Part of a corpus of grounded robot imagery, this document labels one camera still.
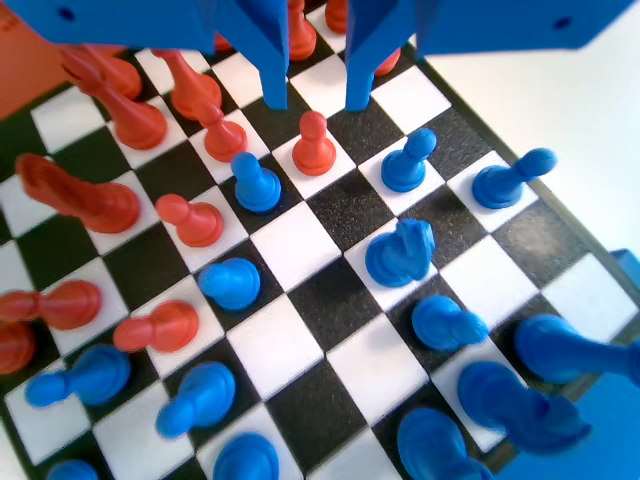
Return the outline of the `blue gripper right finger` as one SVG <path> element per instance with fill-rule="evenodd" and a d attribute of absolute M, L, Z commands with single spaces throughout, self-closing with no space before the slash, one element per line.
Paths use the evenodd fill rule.
<path fill-rule="evenodd" d="M 416 31 L 416 2 L 352 0 L 346 34 L 346 109 L 363 110 L 375 71 Z"/>

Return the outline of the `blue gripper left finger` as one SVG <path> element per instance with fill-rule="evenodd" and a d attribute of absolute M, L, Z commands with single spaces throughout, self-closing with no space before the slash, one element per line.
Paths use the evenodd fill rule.
<path fill-rule="evenodd" d="M 287 107 L 287 12 L 285 0 L 217 2 L 217 32 L 258 69 L 270 108 Z"/>

